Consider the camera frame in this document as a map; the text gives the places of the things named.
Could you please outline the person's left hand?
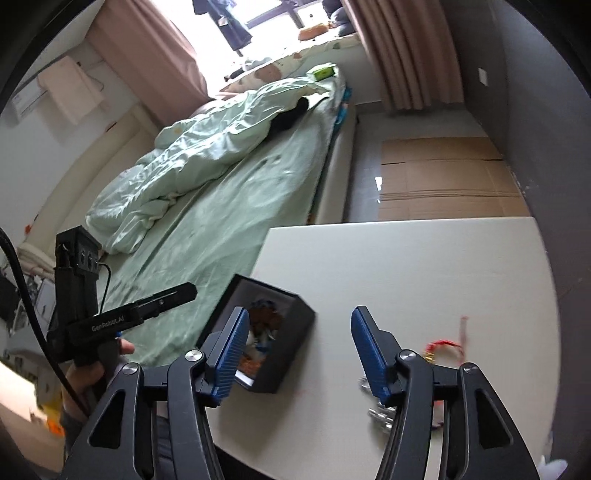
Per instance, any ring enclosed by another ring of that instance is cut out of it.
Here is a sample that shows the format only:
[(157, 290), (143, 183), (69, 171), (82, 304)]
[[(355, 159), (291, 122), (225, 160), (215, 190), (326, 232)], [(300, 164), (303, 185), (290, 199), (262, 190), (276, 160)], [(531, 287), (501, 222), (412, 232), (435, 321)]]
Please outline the person's left hand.
[(65, 373), (66, 386), (61, 386), (60, 426), (64, 431), (84, 424), (95, 408), (98, 397), (93, 387), (105, 377), (100, 361), (77, 367), (72, 363)]

